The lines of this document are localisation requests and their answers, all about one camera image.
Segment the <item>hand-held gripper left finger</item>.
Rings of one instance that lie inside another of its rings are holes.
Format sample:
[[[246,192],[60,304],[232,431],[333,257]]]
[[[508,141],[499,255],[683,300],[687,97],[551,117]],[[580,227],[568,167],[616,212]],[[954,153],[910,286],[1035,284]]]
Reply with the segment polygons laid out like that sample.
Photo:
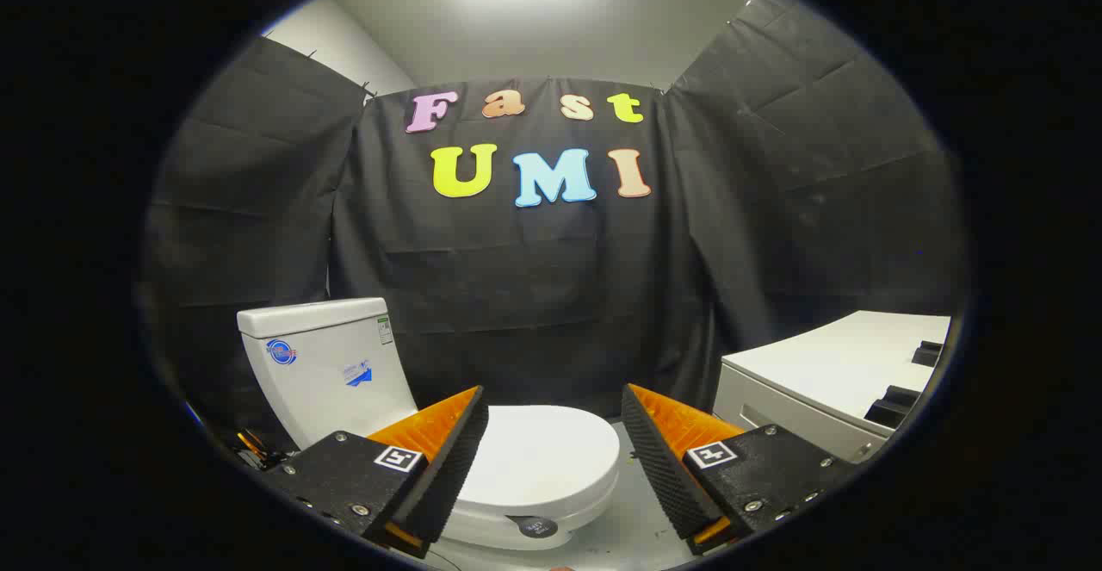
[[[367,543],[424,559],[479,453],[483,394],[472,387],[370,435],[334,431],[264,470],[264,487]]]

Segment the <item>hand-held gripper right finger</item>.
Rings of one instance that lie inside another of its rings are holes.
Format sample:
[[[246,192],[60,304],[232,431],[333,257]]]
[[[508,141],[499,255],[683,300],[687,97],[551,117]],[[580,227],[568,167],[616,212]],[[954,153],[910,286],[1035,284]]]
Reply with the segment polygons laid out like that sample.
[[[787,427],[743,430],[638,384],[623,387],[622,422],[692,554],[787,522],[858,471]]]

